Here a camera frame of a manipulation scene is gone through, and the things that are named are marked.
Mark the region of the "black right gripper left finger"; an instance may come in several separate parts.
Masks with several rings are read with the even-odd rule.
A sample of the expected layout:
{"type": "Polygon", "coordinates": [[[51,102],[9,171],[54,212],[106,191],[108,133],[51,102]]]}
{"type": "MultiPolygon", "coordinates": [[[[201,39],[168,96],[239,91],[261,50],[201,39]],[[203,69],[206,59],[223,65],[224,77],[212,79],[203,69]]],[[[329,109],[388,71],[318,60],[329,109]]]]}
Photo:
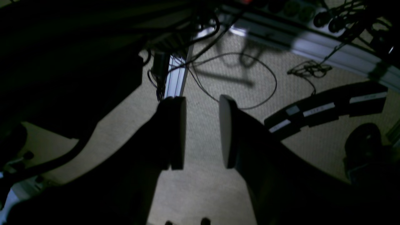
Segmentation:
{"type": "Polygon", "coordinates": [[[129,139],[119,183],[119,212],[129,225],[145,225],[162,171],[184,168],[186,98],[168,97],[129,139]]]}

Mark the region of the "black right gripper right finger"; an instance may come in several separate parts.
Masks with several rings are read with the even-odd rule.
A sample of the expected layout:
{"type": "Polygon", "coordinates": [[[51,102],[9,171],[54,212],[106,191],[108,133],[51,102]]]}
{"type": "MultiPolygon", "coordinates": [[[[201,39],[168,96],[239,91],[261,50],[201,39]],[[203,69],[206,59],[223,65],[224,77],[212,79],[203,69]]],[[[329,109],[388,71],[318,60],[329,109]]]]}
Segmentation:
{"type": "Polygon", "coordinates": [[[225,167],[244,179],[258,225],[334,224],[344,201],[340,183],[289,150],[264,125],[219,98],[225,167]]]}

